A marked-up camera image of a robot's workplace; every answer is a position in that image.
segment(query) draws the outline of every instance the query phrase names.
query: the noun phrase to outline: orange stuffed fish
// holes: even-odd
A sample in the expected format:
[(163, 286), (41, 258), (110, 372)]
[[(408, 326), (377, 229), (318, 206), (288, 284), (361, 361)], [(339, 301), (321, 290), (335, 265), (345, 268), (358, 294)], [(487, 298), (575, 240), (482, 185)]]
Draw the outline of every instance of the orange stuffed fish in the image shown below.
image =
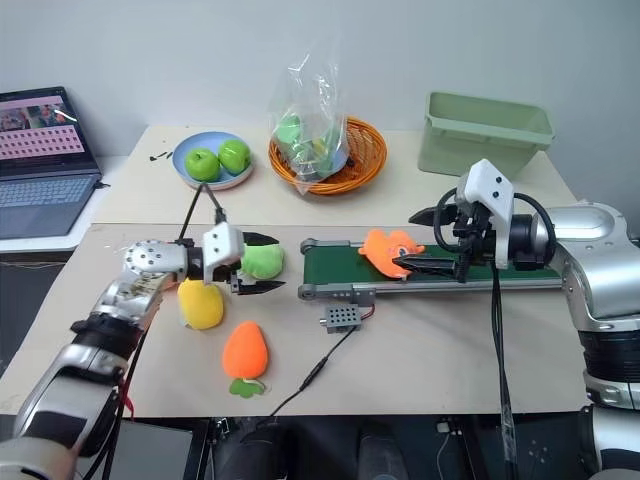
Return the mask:
[(387, 235), (378, 229), (370, 230), (364, 246), (358, 249), (380, 273), (391, 278), (406, 278), (411, 272), (392, 262), (394, 258), (410, 253), (422, 253), (425, 247), (417, 245), (406, 232), (394, 230)]

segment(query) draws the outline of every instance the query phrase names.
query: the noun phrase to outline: yellow plush fruit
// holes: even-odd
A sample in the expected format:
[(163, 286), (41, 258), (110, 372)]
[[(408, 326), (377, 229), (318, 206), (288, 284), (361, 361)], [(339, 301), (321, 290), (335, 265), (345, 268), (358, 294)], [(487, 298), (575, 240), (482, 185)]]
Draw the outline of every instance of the yellow plush fruit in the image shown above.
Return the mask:
[(185, 280), (178, 287), (178, 300), (182, 315), (191, 328), (205, 330), (222, 321), (224, 304), (215, 285), (205, 285), (202, 280)]

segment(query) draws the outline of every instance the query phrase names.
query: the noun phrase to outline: conveyor belt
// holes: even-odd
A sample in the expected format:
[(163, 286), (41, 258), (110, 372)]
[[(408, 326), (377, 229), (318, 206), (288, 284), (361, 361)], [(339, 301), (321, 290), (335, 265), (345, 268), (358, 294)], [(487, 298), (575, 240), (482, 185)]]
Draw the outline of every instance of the conveyor belt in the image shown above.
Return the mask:
[[(300, 250), (304, 255), (304, 285), (299, 289), (301, 298), (362, 297), (384, 292), (419, 292), (452, 290), (489, 290), (489, 267), (471, 267), (466, 283), (433, 274), (411, 274), (406, 281), (392, 280), (381, 274), (367, 259), (358, 253), (362, 244), (349, 241), (306, 240)], [(427, 245), (429, 254), (438, 258), (454, 255), (436, 245)], [(516, 271), (512, 267), (500, 272), (500, 280), (506, 289), (559, 288), (559, 276), (552, 270), (532, 272)]]

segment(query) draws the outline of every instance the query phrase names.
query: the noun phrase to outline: red wire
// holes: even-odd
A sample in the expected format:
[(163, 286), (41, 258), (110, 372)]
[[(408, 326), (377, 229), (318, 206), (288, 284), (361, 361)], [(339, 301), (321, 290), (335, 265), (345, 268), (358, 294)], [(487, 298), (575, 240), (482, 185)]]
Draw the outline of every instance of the red wire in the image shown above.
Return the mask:
[(367, 318), (373, 316), (373, 313), (376, 311), (376, 306), (375, 304), (371, 305), (371, 310), (369, 310), (367, 313), (365, 313), (362, 316), (362, 320), (366, 320)]
[(135, 415), (135, 409), (133, 407), (133, 402), (131, 401), (131, 398), (129, 398), (129, 395), (124, 396), (124, 406), (127, 407), (127, 409), (131, 412), (131, 420), (133, 421), (134, 415)]

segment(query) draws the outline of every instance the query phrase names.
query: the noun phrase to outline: green plush toy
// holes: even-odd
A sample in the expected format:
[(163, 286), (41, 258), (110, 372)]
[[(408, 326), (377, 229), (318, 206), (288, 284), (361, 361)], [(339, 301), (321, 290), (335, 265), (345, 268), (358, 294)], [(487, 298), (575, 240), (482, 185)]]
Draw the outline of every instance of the green plush toy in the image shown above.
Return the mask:
[(277, 277), (284, 266), (284, 250), (279, 244), (245, 245), (242, 271), (256, 280)]

